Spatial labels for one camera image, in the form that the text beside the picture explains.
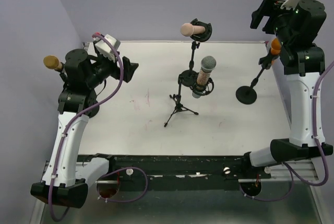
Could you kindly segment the black tripod shock mount stand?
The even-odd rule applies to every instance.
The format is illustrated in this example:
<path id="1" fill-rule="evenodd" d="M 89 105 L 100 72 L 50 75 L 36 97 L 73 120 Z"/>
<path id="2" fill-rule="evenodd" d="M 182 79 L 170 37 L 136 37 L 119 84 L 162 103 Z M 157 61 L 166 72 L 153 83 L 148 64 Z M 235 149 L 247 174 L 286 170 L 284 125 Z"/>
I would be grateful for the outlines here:
<path id="1" fill-rule="evenodd" d="M 196 110 L 192 110 L 184 104 L 184 90 L 188 89 L 194 92 L 196 98 L 201 98 L 210 95 L 214 91 L 214 81 L 212 78 L 208 78 L 204 85 L 201 85 L 198 81 L 199 72 L 185 70 L 179 74 L 177 78 L 177 92 L 169 94 L 169 98 L 174 102 L 174 109 L 170 116 L 164 123 L 164 127 L 167 127 L 172 117 L 178 113 L 189 112 L 194 115 L 199 115 Z"/>

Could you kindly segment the black round base shock stand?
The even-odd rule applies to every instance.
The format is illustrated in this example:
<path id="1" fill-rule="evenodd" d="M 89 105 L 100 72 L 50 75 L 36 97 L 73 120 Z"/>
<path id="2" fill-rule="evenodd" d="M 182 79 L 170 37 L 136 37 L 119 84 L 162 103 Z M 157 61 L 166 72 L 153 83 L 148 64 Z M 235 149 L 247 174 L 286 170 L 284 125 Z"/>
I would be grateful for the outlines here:
<path id="1" fill-rule="evenodd" d="M 192 52 L 191 52 L 191 57 L 189 61 L 189 66 L 188 66 L 188 69 L 183 71 L 181 74 L 179 74 L 179 77 L 178 77 L 179 86 L 183 85 L 189 88 L 195 83 L 195 79 L 196 79 L 195 78 L 196 72 L 193 70 L 195 50 L 199 48 L 201 43 L 206 42 L 211 38 L 212 25 L 211 23 L 202 22 L 198 20 L 197 18 L 187 23 L 191 23 L 192 25 L 197 25 L 197 26 L 203 26 L 206 29 L 206 31 L 202 34 L 196 34 L 196 35 L 189 37 L 192 39 L 192 45 L 191 45 Z"/>

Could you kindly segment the pink microphone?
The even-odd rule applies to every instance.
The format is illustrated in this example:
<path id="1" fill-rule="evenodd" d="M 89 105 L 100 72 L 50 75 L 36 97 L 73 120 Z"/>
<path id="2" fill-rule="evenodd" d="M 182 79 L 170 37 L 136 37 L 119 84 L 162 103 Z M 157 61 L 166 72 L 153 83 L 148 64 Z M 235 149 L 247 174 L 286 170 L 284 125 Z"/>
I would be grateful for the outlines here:
<path id="1" fill-rule="evenodd" d="M 184 23 L 180 28 L 180 33 L 185 37 L 190 37 L 196 34 L 202 34 L 206 31 L 205 27 Z"/>

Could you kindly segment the silver glitter microphone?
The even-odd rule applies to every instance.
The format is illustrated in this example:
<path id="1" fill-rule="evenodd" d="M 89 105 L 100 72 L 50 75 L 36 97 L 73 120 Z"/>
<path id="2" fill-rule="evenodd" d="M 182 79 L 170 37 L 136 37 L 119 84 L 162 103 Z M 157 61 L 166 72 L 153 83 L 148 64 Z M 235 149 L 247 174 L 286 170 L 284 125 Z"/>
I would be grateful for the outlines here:
<path id="1" fill-rule="evenodd" d="M 210 78 L 210 75 L 215 69 L 216 64 L 217 61 L 213 56 L 206 56 L 201 60 L 200 71 L 192 86 L 192 96 L 195 99 L 207 96 L 214 90 L 214 82 Z"/>

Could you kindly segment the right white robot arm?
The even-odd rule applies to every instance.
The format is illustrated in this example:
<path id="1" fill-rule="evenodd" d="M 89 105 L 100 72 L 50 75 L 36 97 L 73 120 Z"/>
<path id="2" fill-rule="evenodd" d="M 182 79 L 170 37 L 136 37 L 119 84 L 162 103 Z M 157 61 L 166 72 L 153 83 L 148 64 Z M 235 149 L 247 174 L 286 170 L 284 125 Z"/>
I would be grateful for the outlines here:
<path id="1" fill-rule="evenodd" d="M 286 139 L 273 139 L 269 147 L 245 153 L 240 172 L 252 178 L 259 167 L 333 154 L 333 146 L 325 143 L 322 130 L 313 133 L 313 122 L 321 116 L 312 112 L 318 78 L 325 71 L 325 54 L 314 40 L 327 14 L 316 0 L 300 0 L 294 10 L 281 8 L 282 0 L 263 0 L 252 13 L 250 27 L 256 29 L 264 16 L 269 19 L 263 31 L 274 34 L 281 46 L 280 61 L 291 97 L 291 131 Z"/>

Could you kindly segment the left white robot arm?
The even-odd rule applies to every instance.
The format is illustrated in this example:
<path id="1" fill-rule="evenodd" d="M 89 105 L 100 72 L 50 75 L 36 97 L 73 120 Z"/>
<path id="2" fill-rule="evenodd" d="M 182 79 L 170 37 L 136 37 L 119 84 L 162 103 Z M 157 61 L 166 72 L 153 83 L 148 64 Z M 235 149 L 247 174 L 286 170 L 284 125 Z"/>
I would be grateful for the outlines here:
<path id="1" fill-rule="evenodd" d="M 125 56 L 122 61 L 123 67 L 118 67 L 102 54 L 92 56 L 83 49 L 69 51 L 64 63 L 54 55 L 44 58 L 44 65 L 59 72 L 64 85 L 52 156 L 41 182 L 32 184 L 32 196 L 46 204 L 81 208 L 96 179 L 115 176 L 115 165 L 104 155 L 95 156 L 87 168 L 76 170 L 76 162 L 85 127 L 100 109 L 95 88 L 108 77 L 130 82 L 139 66 Z"/>

